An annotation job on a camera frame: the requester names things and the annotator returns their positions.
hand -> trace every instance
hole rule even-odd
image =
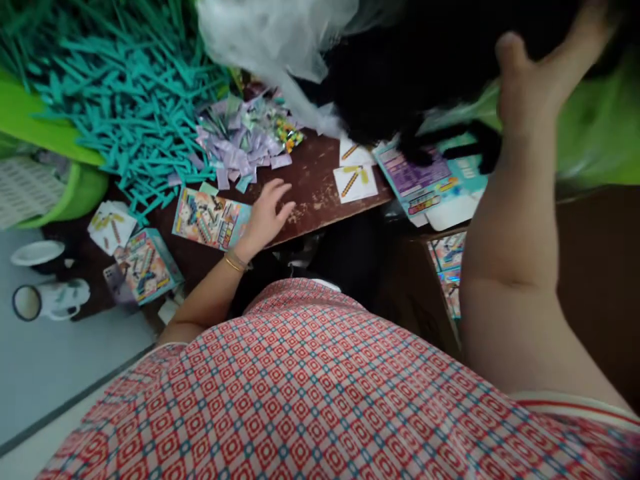
[[[614,30],[607,18],[607,2],[587,0],[566,40],[537,63],[530,60],[520,36],[508,32],[500,37],[496,44],[501,70],[498,114],[505,137],[530,136],[545,126],[555,128],[562,106],[598,60]]]
[[[247,228],[233,249],[240,260],[250,262],[282,230],[295,202],[286,203],[279,213],[276,213],[275,208],[290,189],[291,184],[282,179],[271,180],[262,188],[260,197],[253,204]]]

wooden table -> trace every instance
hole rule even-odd
[[[355,202],[340,203],[333,178],[333,170],[338,168],[338,140],[318,137],[306,131],[306,138],[292,154],[293,164],[276,170],[268,167],[258,168],[258,183],[251,185],[245,194],[235,190],[222,191],[220,195],[231,200],[253,204],[262,190],[262,186],[271,179],[282,178],[293,184],[284,201],[295,201],[296,208],[287,224],[276,237],[272,245],[286,242],[306,233],[318,230],[334,222],[382,205],[393,198],[384,176],[374,167],[378,195]],[[105,200],[124,200],[124,196],[115,186],[111,186]],[[194,288],[211,268],[222,258],[220,250],[186,240],[171,233],[177,200],[165,209],[156,209],[149,215],[152,228],[159,230],[174,260],[185,277],[187,291]],[[68,222],[54,223],[43,229],[47,238],[70,239],[77,248],[79,262],[74,268],[59,275],[60,280],[83,278],[91,286],[91,299],[78,319],[98,313],[113,306],[102,276],[104,268],[114,264],[112,257],[106,255],[92,242],[87,233],[87,225],[92,215]]]

red checkered shirt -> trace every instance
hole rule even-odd
[[[594,421],[578,405],[576,415],[552,415],[524,404],[345,295],[285,280],[245,316],[164,345],[120,376],[39,478],[631,472],[640,451],[632,415],[601,409]]]

green bin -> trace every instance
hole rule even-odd
[[[64,155],[71,162],[67,188],[48,214],[26,220],[18,228],[39,228],[50,222],[73,220],[87,214],[100,203],[109,186],[109,176],[98,170],[105,160],[95,150],[76,144],[80,134],[68,121],[34,118],[46,106],[36,94],[26,92],[24,86],[9,73],[0,69],[0,153],[6,156],[11,138],[38,145]]]

gold bracelet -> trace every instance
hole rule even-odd
[[[234,268],[235,270],[238,270],[238,272],[240,273],[244,273],[245,271],[242,270],[242,268],[238,267],[237,265],[234,265],[233,262],[231,260],[229,260],[229,257],[225,255],[225,260],[227,261],[228,264],[230,264],[230,266],[232,268]]]
[[[238,265],[239,267],[242,267],[242,270],[247,271],[250,270],[249,268],[249,264],[243,262],[242,260],[240,260],[240,257],[238,257],[234,250],[229,250],[226,254],[228,256],[228,258],[230,258],[236,265]]]

